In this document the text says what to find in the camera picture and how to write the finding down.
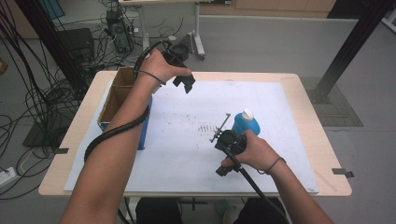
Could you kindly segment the black floor base plate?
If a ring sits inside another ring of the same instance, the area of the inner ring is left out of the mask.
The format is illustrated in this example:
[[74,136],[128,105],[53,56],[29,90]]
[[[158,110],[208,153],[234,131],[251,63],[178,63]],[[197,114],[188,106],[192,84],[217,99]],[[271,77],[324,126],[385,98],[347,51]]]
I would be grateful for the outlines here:
[[51,116],[36,120],[22,144],[25,147],[59,147],[71,121],[70,116]]

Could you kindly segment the white desk with legs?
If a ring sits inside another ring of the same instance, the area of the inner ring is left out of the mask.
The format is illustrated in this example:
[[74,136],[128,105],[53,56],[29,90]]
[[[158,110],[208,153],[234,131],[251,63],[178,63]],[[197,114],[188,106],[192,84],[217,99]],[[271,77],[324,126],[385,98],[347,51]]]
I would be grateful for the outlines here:
[[203,2],[211,2],[212,0],[118,0],[122,6],[132,6],[137,10],[143,32],[143,49],[150,46],[149,33],[146,30],[145,16],[143,5],[159,5],[159,4],[194,4],[194,29],[187,34],[189,38],[188,48],[192,54],[196,54],[201,59],[205,58],[205,49],[200,37],[200,4]]

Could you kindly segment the black metal stand post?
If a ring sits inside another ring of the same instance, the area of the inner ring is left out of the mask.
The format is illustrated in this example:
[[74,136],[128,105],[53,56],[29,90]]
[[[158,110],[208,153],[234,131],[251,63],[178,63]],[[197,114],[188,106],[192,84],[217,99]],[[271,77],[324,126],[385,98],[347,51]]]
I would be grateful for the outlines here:
[[14,0],[29,21],[49,54],[63,72],[66,80],[79,99],[83,99],[89,85],[79,72],[77,64],[66,50],[58,32],[39,0]]
[[313,104],[330,102],[328,95],[332,88],[387,14],[394,1],[396,0],[373,0],[368,5],[316,87],[307,92]]

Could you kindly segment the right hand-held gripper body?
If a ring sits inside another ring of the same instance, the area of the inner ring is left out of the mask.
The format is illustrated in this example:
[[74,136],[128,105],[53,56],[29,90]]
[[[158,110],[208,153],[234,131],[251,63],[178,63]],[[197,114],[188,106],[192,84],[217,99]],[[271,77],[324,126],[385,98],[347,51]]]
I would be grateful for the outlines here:
[[247,139],[242,134],[237,134],[233,130],[223,130],[223,126],[228,121],[230,113],[226,114],[226,119],[216,128],[211,143],[215,143],[215,148],[223,151],[227,156],[236,156],[245,151]]

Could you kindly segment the thin right wrist band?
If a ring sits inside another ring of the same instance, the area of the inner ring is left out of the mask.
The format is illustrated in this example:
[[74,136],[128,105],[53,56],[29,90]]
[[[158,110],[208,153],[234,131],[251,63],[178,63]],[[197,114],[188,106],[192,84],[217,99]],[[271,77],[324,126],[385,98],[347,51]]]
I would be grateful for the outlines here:
[[279,157],[279,158],[277,158],[267,169],[263,169],[263,170],[256,169],[256,171],[257,171],[258,174],[260,174],[260,175],[271,175],[271,174],[272,174],[272,170],[276,167],[276,165],[277,165],[279,162],[284,162],[284,163],[287,164],[287,162],[284,160],[284,158]]

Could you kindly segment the person's left hand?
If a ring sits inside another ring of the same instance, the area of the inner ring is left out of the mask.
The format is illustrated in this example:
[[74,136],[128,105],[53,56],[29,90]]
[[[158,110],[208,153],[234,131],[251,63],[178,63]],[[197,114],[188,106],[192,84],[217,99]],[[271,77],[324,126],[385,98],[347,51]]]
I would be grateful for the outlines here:
[[[154,49],[150,55],[142,62],[139,70],[147,71],[154,76],[167,82],[172,77],[183,76],[188,77],[191,75],[191,70],[185,67],[176,67],[166,62],[162,54]],[[141,84],[152,89],[159,87],[159,82],[146,74],[139,73],[136,80],[137,84]]]

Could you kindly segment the blue panel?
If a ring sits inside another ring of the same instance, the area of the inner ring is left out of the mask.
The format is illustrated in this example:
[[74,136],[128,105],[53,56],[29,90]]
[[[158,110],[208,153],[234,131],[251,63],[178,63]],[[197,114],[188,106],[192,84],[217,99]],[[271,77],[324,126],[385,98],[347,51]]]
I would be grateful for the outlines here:
[[39,2],[52,20],[59,19],[64,15],[58,0],[39,0]]

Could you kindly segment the wooden cabinet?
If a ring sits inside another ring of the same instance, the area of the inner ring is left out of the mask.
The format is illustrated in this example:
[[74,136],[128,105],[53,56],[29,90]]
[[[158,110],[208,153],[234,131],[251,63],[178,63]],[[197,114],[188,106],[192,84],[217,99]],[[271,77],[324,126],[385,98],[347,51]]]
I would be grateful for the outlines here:
[[230,4],[201,4],[201,15],[326,18],[336,0],[227,0]]

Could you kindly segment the black computer tower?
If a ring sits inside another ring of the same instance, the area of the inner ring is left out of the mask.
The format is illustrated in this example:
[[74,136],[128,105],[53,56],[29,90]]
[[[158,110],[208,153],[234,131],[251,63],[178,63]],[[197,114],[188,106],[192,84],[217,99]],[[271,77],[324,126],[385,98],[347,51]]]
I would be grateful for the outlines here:
[[127,29],[124,20],[120,16],[120,11],[108,10],[106,12],[106,24],[108,30],[113,37],[113,43],[117,53],[127,53],[132,52],[133,47],[131,44],[131,39],[127,33]]

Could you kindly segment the blue bottle with white cap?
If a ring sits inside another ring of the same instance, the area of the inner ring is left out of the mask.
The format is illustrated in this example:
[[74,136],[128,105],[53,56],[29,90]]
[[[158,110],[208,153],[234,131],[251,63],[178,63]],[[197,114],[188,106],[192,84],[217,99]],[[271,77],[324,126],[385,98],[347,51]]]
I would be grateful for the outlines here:
[[256,135],[261,132],[258,121],[255,120],[253,112],[248,108],[234,116],[232,130],[237,134],[241,134],[246,130],[251,130]]

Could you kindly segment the person's right hand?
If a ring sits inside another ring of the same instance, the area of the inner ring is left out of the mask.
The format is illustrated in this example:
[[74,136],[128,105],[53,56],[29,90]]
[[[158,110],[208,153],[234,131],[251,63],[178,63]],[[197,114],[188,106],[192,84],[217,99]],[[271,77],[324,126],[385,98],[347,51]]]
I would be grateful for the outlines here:
[[280,157],[264,139],[254,134],[253,131],[247,130],[243,135],[247,139],[247,147],[243,153],[235,156],[240,163],[263,170]]

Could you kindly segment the person's leg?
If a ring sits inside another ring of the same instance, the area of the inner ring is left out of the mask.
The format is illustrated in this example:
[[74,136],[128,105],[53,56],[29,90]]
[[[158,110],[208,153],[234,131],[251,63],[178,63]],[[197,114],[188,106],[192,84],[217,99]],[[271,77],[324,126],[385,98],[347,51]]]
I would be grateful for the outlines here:
[[174,198],[141,198],[135,212],[136,224],[183,224]]
[[287,224],[275,208],[261,198],[248,198],[233,224]]

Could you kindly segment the brown cardboard box blue side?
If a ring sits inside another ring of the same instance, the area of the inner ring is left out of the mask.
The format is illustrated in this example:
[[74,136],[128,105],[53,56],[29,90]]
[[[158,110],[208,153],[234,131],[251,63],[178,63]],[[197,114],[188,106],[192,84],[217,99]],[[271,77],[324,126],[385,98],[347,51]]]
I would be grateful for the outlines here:
[[118,70],[110,85],[110,89],[106,94],[103,108],[100,112],[99,119],[97,120],[97,123],[103,132],[90,143],[89,148],[94,148],[102,141],[107,140],[115,134],[128,131],[130,128],[133,128],[138,124],[142,124],[143,128],[140,134],[137,149],[143,150],[145,148],[146,133],[149,126],[149,111],[152,105],[152,98],[149,98],[148,108],[144,114],[136,121],[132,121],[130,124],[123,125],[120,128],[117,128],[115,131],[106,132],[108,124],[111,120],[113,120],[113,117],[116,115],[126,100],[130,90],[132,89],[134,80],[134,69],[132,67],[122,67]]

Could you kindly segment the person's left leg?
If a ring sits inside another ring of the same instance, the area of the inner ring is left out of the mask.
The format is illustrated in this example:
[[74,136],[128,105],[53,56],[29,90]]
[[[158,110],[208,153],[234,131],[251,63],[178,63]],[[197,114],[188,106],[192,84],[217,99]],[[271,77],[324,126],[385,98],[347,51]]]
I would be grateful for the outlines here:
[[183,224],[174,198],[141,198],[135,212],[136,224]]

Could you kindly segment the white power strip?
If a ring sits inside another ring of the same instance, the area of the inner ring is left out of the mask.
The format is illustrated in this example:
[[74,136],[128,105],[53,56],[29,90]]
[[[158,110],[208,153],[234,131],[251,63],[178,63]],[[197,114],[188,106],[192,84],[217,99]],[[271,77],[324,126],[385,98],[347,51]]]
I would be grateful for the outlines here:
[[13,167],[7,168],[5,171],[0,172],[0,188],[17,178],[16,172]]

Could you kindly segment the black equipment box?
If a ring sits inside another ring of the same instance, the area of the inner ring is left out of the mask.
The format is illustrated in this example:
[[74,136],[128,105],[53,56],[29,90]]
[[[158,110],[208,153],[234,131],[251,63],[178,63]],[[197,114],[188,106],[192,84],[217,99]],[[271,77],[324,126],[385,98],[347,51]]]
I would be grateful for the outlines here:
[[75,61],[85,63],[94,59],[94,40],[89,28],[59,31],[58,35]]

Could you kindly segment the thin wrist band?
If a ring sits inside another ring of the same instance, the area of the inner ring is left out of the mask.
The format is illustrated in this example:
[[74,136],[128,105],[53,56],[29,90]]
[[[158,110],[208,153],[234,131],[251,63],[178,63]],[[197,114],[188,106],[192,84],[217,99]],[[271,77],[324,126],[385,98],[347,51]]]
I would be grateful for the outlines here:
[[160,86],[165,86],[165,85],[166,85],[166,82],[163,82],[161,79],[159,79],[158,77],[154,76],[154,75],[151,74],[150,72],[143,71],[143,70],[138,70],[138,71],[137,71],[137,74],[139,74],[139,73],[146,74],[146,75],[148,75],[148,76],[150,76],[150,77],[153,77],[154,79],[156,79],[156,80],[159,82],[159,85],[160,85]]
[[267,169],[263,169],[263,170],[256,169],[256,171],[257,171],[258,174],[260,174],[260,175],[271,175],[271,174],[272,174],[272,170],[276,167],[276,165],[277,165],[279,162],[284,162],[284,163],[287,164],[287,162],[284,160],[284,158],[279,157],[279,158],[277,158]]

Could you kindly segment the person's right leg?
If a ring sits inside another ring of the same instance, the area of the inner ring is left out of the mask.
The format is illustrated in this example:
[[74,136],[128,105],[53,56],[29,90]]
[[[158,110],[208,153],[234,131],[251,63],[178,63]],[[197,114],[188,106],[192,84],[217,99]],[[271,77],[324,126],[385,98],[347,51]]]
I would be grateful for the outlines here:
[[275,208],[261,198],[248,198],[233,224],[287,224]]

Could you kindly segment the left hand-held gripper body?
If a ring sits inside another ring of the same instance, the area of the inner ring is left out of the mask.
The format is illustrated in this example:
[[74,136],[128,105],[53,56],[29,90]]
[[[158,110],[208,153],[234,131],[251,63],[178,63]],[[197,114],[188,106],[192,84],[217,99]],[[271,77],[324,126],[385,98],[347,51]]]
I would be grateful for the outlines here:
[[186,34],[178,43],[170,43],[162,52],[165,60],[177,67],[184,67],[184,62],[194,53],[192,35]]

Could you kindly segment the white table mat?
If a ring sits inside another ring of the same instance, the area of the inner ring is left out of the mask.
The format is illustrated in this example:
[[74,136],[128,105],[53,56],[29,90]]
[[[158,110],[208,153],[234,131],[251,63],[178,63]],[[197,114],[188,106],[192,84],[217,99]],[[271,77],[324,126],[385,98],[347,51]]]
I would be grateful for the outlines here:
[[137,152],[126,190],[160,194],[250,194],[253,189],[237,172],[219,176],[225,155],[216,149],[218,127],[250,109],[261,138],[283,157],[310,193],[318,192],[314,172],[278,82],[197,81],[191,91],[173,84],[152,97],[143,149]]

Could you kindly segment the thin left wrist band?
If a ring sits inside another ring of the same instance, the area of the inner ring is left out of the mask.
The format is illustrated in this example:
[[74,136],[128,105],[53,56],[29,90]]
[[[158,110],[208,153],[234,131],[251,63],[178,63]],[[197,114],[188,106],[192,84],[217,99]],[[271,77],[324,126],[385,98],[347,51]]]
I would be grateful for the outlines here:
[[159,82],[159,85],[160,85],[160,86],[165,86],[165,85],[166,85],[166,82],[163,82],[161,79],[159,79],[158,77],[154,76],[154,75],[151,74],[150,72],[143,71],[143,70],[138,70],[138,71],[137,71],[137,74],[139,74],[139,73],[146,74],[146,75],[148,75],[148,76],[150,76],[150,77],[153,77],[154,79],[156,79],[156,80]]

